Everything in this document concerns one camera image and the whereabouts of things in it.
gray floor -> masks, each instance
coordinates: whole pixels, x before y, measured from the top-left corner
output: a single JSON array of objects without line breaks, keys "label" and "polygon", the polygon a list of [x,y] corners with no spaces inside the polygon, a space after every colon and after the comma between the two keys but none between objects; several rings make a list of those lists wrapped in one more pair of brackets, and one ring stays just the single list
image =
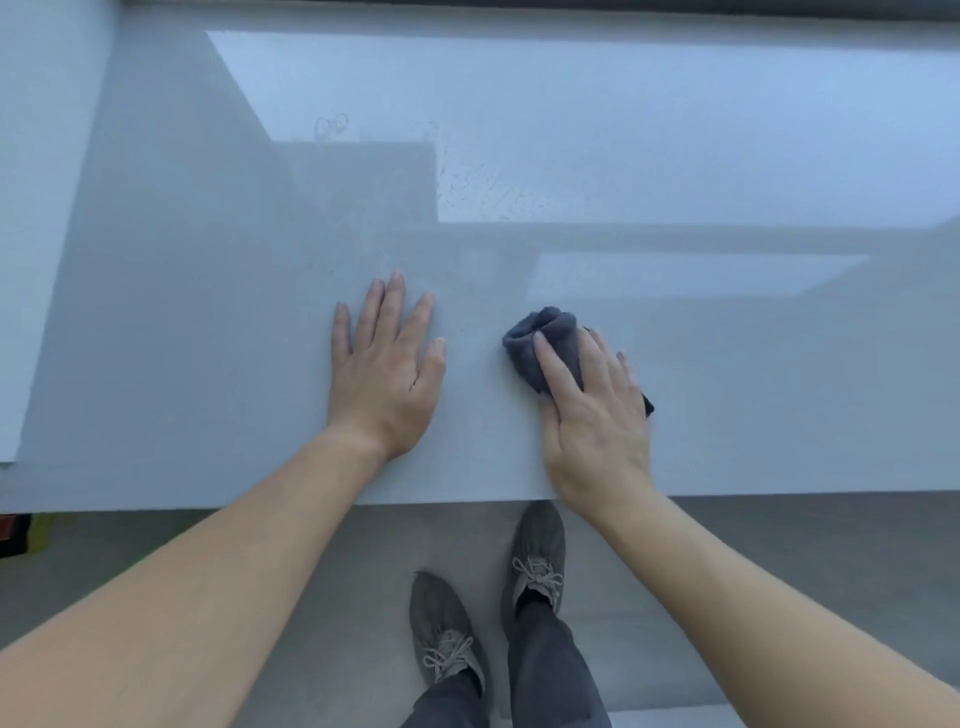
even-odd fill
[{"label": "gray floor", "polygon": [[[960,682],[960,493],[683,501],[718,535],[807,594]],[[392,726],[421,690],[406,628],[414,570],[447,577],[494,665],[506,714],[496,602],[519,503],[353,509],[241,713],[245,728]],[[0,644],[86,594],[198,512],[60,517],[49,549],[0,562]],[[607,546],[564,514],[564,618],[611,710],[722,700],[683,633]]]}]

gray sneaker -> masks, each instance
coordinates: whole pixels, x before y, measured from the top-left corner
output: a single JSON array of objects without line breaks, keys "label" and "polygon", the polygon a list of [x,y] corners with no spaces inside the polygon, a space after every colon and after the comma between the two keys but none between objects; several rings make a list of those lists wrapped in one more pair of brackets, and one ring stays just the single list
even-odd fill
[{"label": "gray sneaker", "polygon": [[500,602],[500,618],[508,637],[514,627],[516,601],[525,590],[540,592],[549,599],[554,613],[560,611],[565,560],[566,538],[560,512],[549,500],[531,503],[516,527]]},{"label": "gray sneaker", "polygon": [[417,572],[410,592],[410,628],[426,684],[436,685],[469,667],[480,679],[483,701],[489,709],[492,691],[487,686],[487,656],[473,635],[467,609],[439,576]]}]

leg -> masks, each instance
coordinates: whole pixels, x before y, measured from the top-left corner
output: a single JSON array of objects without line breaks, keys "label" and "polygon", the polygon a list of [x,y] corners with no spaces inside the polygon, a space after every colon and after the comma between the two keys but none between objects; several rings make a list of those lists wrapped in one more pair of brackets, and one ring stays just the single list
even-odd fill
[{"label": "leg", "polygon": [[414,703],[401,728],[488,728],[487,711],[473,682],[463,673],[428,689]]},{"label": "leg", "polygon": [[516,728],[610,726],[587,663],[549,604],[520,609],[509,665]]},{"label": "leg", "polygon": [[610,726],[587,663],[557,617],[565,558],[560,513],[547,501],[531,504],[516,528],[501,604],[515,728]]},{"label": "leg", "polygon": [[487,728],[487,657],[467,610],[450,585],[426,571],[410,593],[414,652],[428,690],[404,728]]}]

shoelace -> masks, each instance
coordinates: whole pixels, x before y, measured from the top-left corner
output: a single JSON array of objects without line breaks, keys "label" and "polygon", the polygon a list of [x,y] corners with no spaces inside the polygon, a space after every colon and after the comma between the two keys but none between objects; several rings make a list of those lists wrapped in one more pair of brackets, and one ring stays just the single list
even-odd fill
[{"label": "shoelace", "polygon": [[434,680],[439,681],[449,674],[458,663],[469,667],[465,655],[473,645],[473,637],[467,637],[455,629],[446,630],[437,643],[437,648],[423,650],[423,666],[433,668]]},{"label": "shoelace", "polygon": [[513,564],[514,569],[522,571],[531,584],[540,584],[550,593],[550,603],[556,611],[557,602],[560,601],[560,587],[564,585],[564,575],[553,571],[550,562],[540,556],[529,557],[526,563],[515,556]]}]

finger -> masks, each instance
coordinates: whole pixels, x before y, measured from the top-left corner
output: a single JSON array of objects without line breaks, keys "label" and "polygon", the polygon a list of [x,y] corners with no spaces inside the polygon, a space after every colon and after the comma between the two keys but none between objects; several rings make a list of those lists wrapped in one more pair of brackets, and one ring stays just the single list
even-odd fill
[{"label": "finger", "polygon": [[337,303],[333,312],[333,330],[330,332],[330,360],[333,368],[344,364],[350,356],[350,309]]},{"label": "finger", "polygon": [[596,345],[600,347],[600,351],[603,352],[606,356],[613,356],[610,352],[610,347],[607,346],[607,341],[604,339],[603,334],[600,333],[595,328],[587,327],[587,333],[590,335],[590,338],[596,342]]},{"label": "finger", "polygon": [[582,394],[580,387],[577,385],[577,380],[573,378],[573,374],[567,369],[564,361],[553,351],[553,347],[546,340],[546,336],[539,331],[534,334],[534,352],[537,354],[537,361],[540,363],[543,377],[550,387],[550,394],[553,395],[562,416],[564,408],[576,401]]},{"label": "finger", "polygon": [[430,326],[430,317],[433,315],[433,294],[424,293],[413,312],[403,325],[403,330],[396,338],[396,342],[407,352],[416,356],[423,346],[426,330]]},{"label": "finger", "polygon": [[627,378],[627,391],[629,393],[630,403],[639,412],[642,412],[644,416],[646,416],[647,406],[643,401],[643,392],[640,390],[640,385],[636,383],[634,368],[631,366],[630,360],[627,358],[627,354],[624,352],[617,352],[616,360],[620,364],[623,375]]},{"label": "finger", "polygon": [[543,460],[555,461],[560,457],[560,410],[546,395],[540,397],[540,418],[543,420]]},{"label": "finger", "polygon": [[400,331],[400,318],[403,316],[403,294],[406,288],[401,274],[391,274],[383,305],[380,306],[380,318],[376,321],[376,333],[373,335],[375,344],[390,345],[396,341],[396,335]]},{"label": "finger", "polygon": [[580,371],[584,375],[584,391],[589,394],[611,392],[607,357],[582,328],[577,329],[577,352],[580,354]]},{"label": "finger", "polygon": [[420,373],[414,382],[412,391],[430,406],[431,410],[437,406],[440,399],[440,385],[444,383],[446,372],[446,341],[434,339],[423,354],[420,363]]},{"label": "finger", "polygon": [[626,372],[620,365],[620,362],[613,355],[610,347],[607,346],[607,340],[604,339],[602,333],[594,328],[588,328],[587,332],[593,338],[593,341],[596,342],[596,345],[600,348],[600,351],[603,352],[604,357],[607,359],[607,372],[610,375],[610,381],[613,385],[614,392],[616,392],[620,397],[626,396],[627,391],[630,389],[630,378],[627,377]]},{"label": "finger", "polygon": [[357,352],[367,349],[373,341],[373,332],[376,330],[376,319],[380,315],[380,304],[383,303],[383,281],[373,279],[367,299],[363,302],[360,319],[357,321],[357,332],[353,337],[353,348]]}]

